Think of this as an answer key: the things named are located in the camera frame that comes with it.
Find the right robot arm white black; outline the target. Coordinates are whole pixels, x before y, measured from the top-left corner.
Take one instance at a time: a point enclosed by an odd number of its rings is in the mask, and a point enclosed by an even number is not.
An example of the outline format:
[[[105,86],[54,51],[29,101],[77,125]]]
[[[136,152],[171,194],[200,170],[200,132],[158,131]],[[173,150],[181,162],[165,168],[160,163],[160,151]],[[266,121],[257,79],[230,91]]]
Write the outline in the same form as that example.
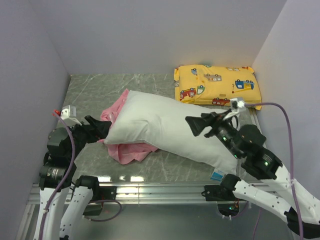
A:
[[[320,201],[309,193],[291,174],[282,161],[263,145],[266,137],[256,125],[246,124],[236,129],[223,113],[203,113],[185,118],[197,137],[209,127],[204,137],[216,137],[236,159],[244,159],[241,167],[257,180],[268,185],[275,194],[261,190],[240,177],[227,174],[220,184],[220,194],[226,200],[251,202],[284,221],[295,234],[305,239],[320,236]]]

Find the pink pillowcase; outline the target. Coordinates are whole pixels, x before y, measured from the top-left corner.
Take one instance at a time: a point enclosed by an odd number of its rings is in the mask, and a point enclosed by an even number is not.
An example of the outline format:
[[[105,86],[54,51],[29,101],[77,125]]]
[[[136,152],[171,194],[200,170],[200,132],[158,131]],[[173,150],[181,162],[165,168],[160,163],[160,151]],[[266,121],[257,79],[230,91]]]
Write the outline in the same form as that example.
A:
[[[119,113],[121,112],[129,90],[125,89],[120,97],[109,107],[102,111],[100,115],[101,121],[109,121],[113,125]],[[104,144],[107,147],[109,156],[122,165],[129,164],[130,162],[143,161],[149,153],[158,150],[157,147],[146,143],[123,143],[123,144]]]

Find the aluminium rail frame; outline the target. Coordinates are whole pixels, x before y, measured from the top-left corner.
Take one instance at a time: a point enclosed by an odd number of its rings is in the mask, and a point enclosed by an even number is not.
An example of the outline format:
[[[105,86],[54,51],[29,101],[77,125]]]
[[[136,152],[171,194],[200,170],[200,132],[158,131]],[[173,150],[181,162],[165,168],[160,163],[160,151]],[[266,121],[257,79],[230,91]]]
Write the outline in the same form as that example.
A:
[[[154,204],[201,204],[205,198],[201,196],[205,185],[219,185],[216,180],[183,181],[183,182],[145,182],[140,176],[133,176],[133,181],[119,183],[111,182],[108,177],[99,177],[100,189],[116,187],[115,199],[125,204],[154,205]],[[31,225],[37,214],[36,205],[39,204],[40,188],[33,184],[28,196],[25,211],[18,228],[17,240],[31,240],[34,230]]]

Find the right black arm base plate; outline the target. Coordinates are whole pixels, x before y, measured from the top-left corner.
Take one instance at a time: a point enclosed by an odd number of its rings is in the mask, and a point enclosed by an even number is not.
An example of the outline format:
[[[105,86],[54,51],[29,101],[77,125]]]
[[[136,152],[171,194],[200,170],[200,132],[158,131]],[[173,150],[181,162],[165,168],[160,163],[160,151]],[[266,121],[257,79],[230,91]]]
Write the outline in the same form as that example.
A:
[[[239,217],[249,207],[249,203],[235,197],[233,192],[220,185],[205,185],[201,195],[206,202],[216,202],[221,216],[233,219]]]

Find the white pillow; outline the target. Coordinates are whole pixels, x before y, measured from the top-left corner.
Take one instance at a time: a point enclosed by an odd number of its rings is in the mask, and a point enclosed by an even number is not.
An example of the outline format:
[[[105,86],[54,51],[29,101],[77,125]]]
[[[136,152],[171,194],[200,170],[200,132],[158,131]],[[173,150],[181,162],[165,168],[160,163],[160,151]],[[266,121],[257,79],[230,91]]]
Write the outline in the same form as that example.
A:
[[[208,180],[213,171],[235,174],[238,162],[216,137],[195,137],[185,117],[211,110],[172,98],[129,90],[109,134],[108,145],[145,143],[160,154],[145,168],[149,181]]]

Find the yellow cartoon car pillow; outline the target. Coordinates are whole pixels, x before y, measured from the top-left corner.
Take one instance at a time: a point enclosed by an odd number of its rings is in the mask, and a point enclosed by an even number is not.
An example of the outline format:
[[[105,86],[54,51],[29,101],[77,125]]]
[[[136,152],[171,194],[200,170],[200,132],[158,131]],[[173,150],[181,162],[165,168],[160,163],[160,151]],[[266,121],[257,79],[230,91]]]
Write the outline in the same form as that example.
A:
[[[243,98],[249,104],[262,102],[250,66],[182,65],[174,70],[173,77],[175,100],[184,104],[230,106],[234,98]]]

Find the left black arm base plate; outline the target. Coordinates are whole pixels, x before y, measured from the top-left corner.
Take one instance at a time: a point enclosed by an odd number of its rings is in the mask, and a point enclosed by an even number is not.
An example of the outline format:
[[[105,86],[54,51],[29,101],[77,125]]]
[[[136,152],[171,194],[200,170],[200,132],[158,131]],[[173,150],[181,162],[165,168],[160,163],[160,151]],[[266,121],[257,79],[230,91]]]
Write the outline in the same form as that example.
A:
[[[83,210],[81,216],[99,216],[105,205],[102,200],[116,199],[117,188],[115,186],[107,186],[93,190],[87,186],[75,187],[70,204],[76,210]]]

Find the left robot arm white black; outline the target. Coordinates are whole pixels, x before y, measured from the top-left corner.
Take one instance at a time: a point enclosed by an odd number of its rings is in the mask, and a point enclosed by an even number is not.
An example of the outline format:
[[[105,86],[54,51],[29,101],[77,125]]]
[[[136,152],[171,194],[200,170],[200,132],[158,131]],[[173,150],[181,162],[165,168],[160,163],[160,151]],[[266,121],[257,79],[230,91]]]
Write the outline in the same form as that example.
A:
[[[108,136],[110,121],[100,121],[90,115],[87,123],[68,126],[58,117],[62,127],[52,130],[48,136],[47,153],[39,172],[40,210],[35,240],[70,240],[90,201],[101,195],[99,180],[95,176],[80,176],[73,188],[73,199],[63,211],[67,195],[76,172],[75,159],[86,144],[96,143]]]

